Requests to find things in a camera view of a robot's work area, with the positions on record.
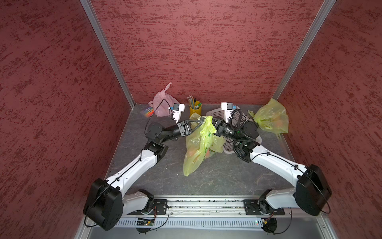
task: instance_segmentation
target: gray floor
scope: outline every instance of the gray floor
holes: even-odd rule
[[[261,106],[239,105],[244,113],[256,112]],[[147,118],[141,114],[147,105],[136,105],[130,115],[127,129],[114,156],[109,175],[118,172],[139,155],[147,139],[144,127]],[[202,114],[220,108],[219,105],[203,105]],[[188,119],[189,109],[183,112],[181,120]],[[153,116],[151,122],[159,122],[164,127],[175,124],[169,117]],[[262,145],[270,151],[287,156],[275,134],[259,129]],[[246,163],[235,154],[219,153],[207,158],[188,177],[183,175],[183,161],[186,154],[186,139],[169,141],[166,156],[143,174],[129,189],[127,194],[145,189],[154,195],[260,195],[266,189],[285,189],[291,185],[267,168]]]

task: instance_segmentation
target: black cable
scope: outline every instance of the black cable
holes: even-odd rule
[[[233,118],[234,118],[234,114],[235,114],[236,112],[239,112],[239,119],[238,119],[238,121],[236,122],[236,124],[234,125],[234,124],[232,123],[232,120],[233,120]],[[234,131],[241,130],[241,128],[243,127],[243,125],[244,125],[245,122],[247,121],[247,120],[241,120],[242,117],[243,117],[243,111],[242,111],[241,109],[235,109],[235,110],[232,111],[232,113],[231,113],[231,117],[230,117],[230,127],[231,127],[232,130],[234,130]]]
[[[273,215],[275,214],[275,212],[272,212],[272,215],[266,219],[264,219],[264,221],[268,221],[269,219],[271,219],[273,217]]]
[[[227,138],[223,135],[223,139],[226,141],[226,142],[228,142],[228,143],[233,143],[234,142],[234,140],[232,140],[232,141],[228,141],[227,140]]]
[[[150,122],[150,120],[151,120],[151,117],[155,114],[155,111],[157,111],[157,109],[159,108],[159,106],[162,104],[163,101],[166,101],[166,102],[167,102],[168,106],[170,107],[171,113],[174,113],[174,112],[172,111],[171,106],[170,106],[170,104],[168,103],[168,101],[167,101],[166,99],[163,99],[163,100],[159,103],[158,107],[154,110],[154,112],[153,112],[152,115],[150,116],[149,120],[147,121],[146,126],[144,127],[144,134],[145,134],[145,135],[146,135],[146,128],[147,128],[147,125],[149,124],[149,122]]]
[[[252,161],[254,158],[256,158],[257,156],[262,155],[262,154],[266,154],[266,155],[270,155],[270,156],[276,157],[276,158],[281,159],[282,161],[284,161],[284,162],[286,162],[286,163],[292,165],[293,167],[295,167],[295,165],[291,164],[290,162],[288,162],[288,161],[286,161],[286,160],[283,160],[282,158],[280,158],[280,157],[278,157],[278,156],[276,156],[276,155],[270,154],[269,152],[268,152],[268,153],[259,153],[258,155],[254,156],[254,157],[251,159],[251,161]],[[301,171],[298,167],[296,167],[296,169],[298,169],[301,173],[305,174],[305,173],[304,173],[303,171]],[[321,196],[324,198],[325,203],[328,205],[329,212],[325,212],[325,211],[322,211],[322,210],[320,210],[320,211],[323,212],[323,213],[329,214],[332,210],[331,210],[331,208],[330,208],[330,206],[329,206],[328,200],[325,198],[325,196],[322,194],[321,190],[320,190],[320,189],[318,188],[318,186],[313,182],[313,180],[312,180],[310,177],[308,177],[308,179],[309,179],[309,180],[312,182],[312,184],[316,187],[316,189],[318,190],[318,192],[319,192],[319,193],[321,194]]]
[[[87,208],[87,211],[86,211],[86,214],[85,214],[85,218],[84,218],[84,225],[87,227],[87,228],[92,228],[94,226],[96,226],[97,224],[93,225],[93,226],[89,226],[86,224],[86,218],[87,218],[87,214],[89,213],[90,209],[94,206],[94,204],[97,202],[97,200],[103,195],[103,193],[117,180],[119,180],[127,171],[129,171],[129,169],[131,169],[132,167],[134,167],[139,161],[141,161],[141,158],[142,158],[142,150],[141,150],[141,153],[139,155],[139,160],[136,161],[131,167],[129,167],[125,172],[123,172],[123,174],[121,174],[119,177],[117,177],[112,183],[110,183],[104,190],[102,190],[102,192],[98,195],[98,197],[94,200],[93,204]]]
[[[149,232],[149,231],[153,231],[153,230],[156,230],[156,229],[159,229],[159,228],[163,227],[164,225],[166,225],[166,223],[167,223],[167,221],[168,221],[168,218],[170,217],[170,208],[169,208],[169,206],[168,206],[167,204],[165,204],[165,203],[159,203],[159,204],[156,204],[156,205],[166,205],[166,207],[167,207],[167,209],[168,209],[168,216],[167,216],[167,219],[166,219],[165,223],[163,223],[162,225],[160,225],[160,226],[157,227],[157,228],[152,228],[152,229],[148,230],[147,232]]]
[[[249,140],[252,140],[252,141],[256,141],[256,139],[255,138],[253,138],[253,137],[251,137],[251,136],[249,136],[246,132],[245,132],[245,130],[242,130],[242,131],[240,131],[247,139],[249,139]]]
[[[292,223],[292,208],[290,208],[290,221],[289,221],[289,225],[288,225],[288,227],[284,230],[284,231],[282,231],[282,232],[272,232],[273,234],[282,234],[282,233],[284,233],[284,232],[286,232],[287,230],[288,230],[288,228],[290,227],[290,224]]]

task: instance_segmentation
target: yellow plastic bag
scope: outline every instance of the yellow plastic bag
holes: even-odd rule
[[[199,119],[197,113],[191,115],[190,119]],[[188,176],[194,172],[205,158],[223,152],[223,137],[214,135],[216,129],[212,124],[212,116],[207,116],[203,124],[197,128],[191,135],[186,137],[187,153],[183,163],[183,174]]]
[[[275,99],[270,99],[255,115],[253,115],[252,111],[248,111],[248,113],[264,131],[272,133],[288,132],[289,118],[287,111],[285,107]]]

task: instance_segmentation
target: red textured wall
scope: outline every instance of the red textured wall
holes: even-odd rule
[[[0,3],[0,238],[73,238],[129,106],[78,0]]]
[[[382,1],[337,0],[279,101],[300,163],[319,165],[340,238],[382,238]]]
[[[322,0],[92,0],[129,89],[147,103],[266,104]]]

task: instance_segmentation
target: vent grille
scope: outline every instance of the vent grille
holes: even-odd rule
[[[154,227],[163,225],[165,218],[157,218]],[[121,218],[114,227],[133,228],[133,227],[152,227],[137,226],[137,219]],[[205,229],[261,229],[262,221],[260,218],[169,218],[163,228],[205,228]]]

